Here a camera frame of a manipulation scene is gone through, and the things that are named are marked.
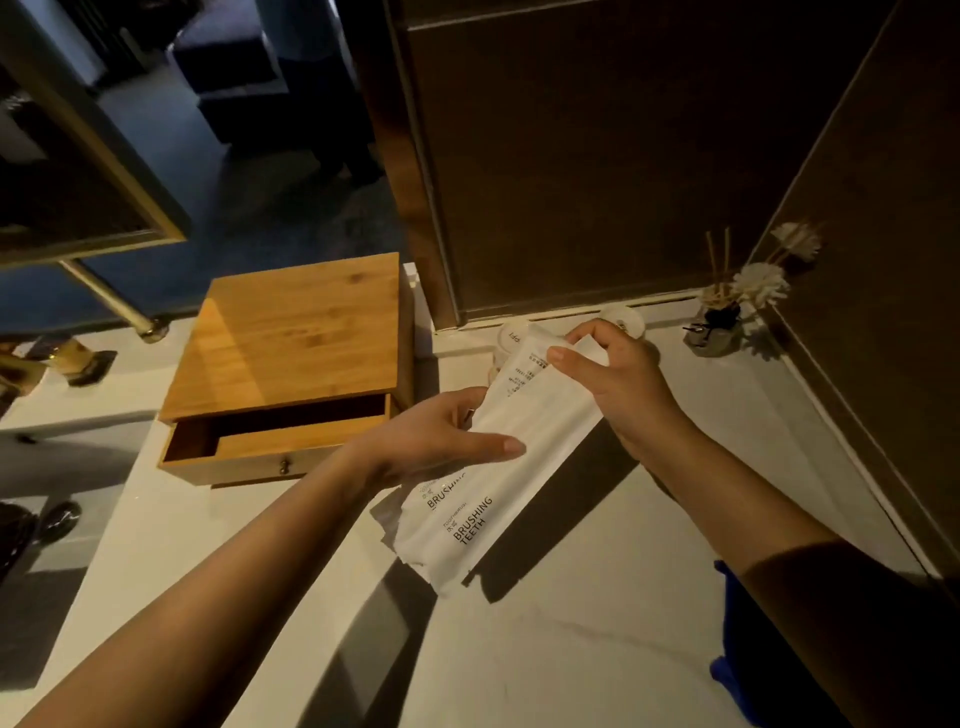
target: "finger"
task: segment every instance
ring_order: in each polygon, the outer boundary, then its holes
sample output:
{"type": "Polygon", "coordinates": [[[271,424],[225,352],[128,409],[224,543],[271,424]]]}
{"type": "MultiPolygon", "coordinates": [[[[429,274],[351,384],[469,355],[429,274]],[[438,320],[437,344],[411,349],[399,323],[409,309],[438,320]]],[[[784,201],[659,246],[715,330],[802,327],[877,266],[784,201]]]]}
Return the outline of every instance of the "finger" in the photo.
{"type": "Polygon", "coordinates": [[[588,334],[596,339],[597,344],[602,346],[604,349],[609,346],[616,346],[624,342],[633,341],[633,339],[631,339],[630,336],[621,330],[616,324],[612,324],[609,321],[604,321],[603,319],[590,319],[589,321],[584,321],[564,338],[570,344],[576,344],[588,334]]]}
{"type": "Polygon", "coordinates": [[[449,400],[450,409],[456,413],[457,426],[467,418],[470,410],[476,409],[483,403],[483,398],[486,395],[487,387],[467,387],[467,389],[445,393],[449,400]]]}
{"type": "Polygon", "coordinates": [[[610,375],[609,368],[590,361],[573,349],[550,347],[546,350],[546,360],[574,381],[583,384],[593,394],[602,390],[606,377],[610,375]]]}
{"type": "Polygon", "coordinates": [[[491,432],[455,432],[450,458],[468,465],[513,460],[527,451],[516,437],[491,432]]]}

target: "fingernail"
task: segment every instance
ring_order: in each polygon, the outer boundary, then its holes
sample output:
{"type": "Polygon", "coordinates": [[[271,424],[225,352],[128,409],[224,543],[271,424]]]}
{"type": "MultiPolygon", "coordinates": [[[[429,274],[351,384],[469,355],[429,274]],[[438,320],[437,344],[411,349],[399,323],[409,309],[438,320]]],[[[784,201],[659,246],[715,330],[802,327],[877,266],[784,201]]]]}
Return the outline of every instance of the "fingernail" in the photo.
{"type": "Polygon", "coordinates": [[[527,451],[527,446],[516,437],[508,437],[503,441],[503,451],[508,455],[522,455],[527,451]]]}

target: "gold metal rod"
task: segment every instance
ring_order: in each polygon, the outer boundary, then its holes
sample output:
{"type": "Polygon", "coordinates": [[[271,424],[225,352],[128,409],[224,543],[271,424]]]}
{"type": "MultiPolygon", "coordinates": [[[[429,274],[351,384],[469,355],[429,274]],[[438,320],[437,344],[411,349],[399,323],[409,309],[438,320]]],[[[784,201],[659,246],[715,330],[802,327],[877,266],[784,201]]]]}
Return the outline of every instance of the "gold metal rod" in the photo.
{"type": "Polygon", "coordinates": [[[76,259],[58,260],[60,267],[88,288],[100,302],[122,318],[137,332],[141,339],[153,344],[167,335],[166,324],[151,319],[139,311],[117,290],[76,259]]]}

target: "black pants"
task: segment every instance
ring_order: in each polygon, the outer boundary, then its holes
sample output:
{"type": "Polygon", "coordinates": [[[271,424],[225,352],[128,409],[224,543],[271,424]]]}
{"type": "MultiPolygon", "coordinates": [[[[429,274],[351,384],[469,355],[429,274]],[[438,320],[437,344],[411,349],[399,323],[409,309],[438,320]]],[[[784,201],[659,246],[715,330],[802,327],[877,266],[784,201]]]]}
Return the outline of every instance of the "black pants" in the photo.
{"type": "Polygon", "coordinates": [[[339,54],[322,61],[277,60],[314,156],[337,169],[345,162],[354,176],[369,174],[370,118],[339,54]]]}

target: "hand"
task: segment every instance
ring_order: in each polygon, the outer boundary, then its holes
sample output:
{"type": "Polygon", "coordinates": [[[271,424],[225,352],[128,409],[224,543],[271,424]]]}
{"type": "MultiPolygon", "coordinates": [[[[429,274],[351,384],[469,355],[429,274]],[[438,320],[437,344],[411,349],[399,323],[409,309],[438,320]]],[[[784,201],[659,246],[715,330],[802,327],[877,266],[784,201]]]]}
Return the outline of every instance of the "hand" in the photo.
{"type": "Polygon", "coordinates": [[[566,340],[575,344],[588,334],[607,350],[609,367],[561,347],[547,350],[547,360],[590,390],[623,447],[649,465],[665,438],[695,425],[674,400],[649,344],[601,319],[583,322],[566,340]]]}
{"type": "Polygon", "coordinates": [[[351,440],[355,456],[373,468],[373,487],[423,482],[467,465],[513,460],[526,451],[516,437],[461,429],[487,387],[442,392],[351,440]]]}

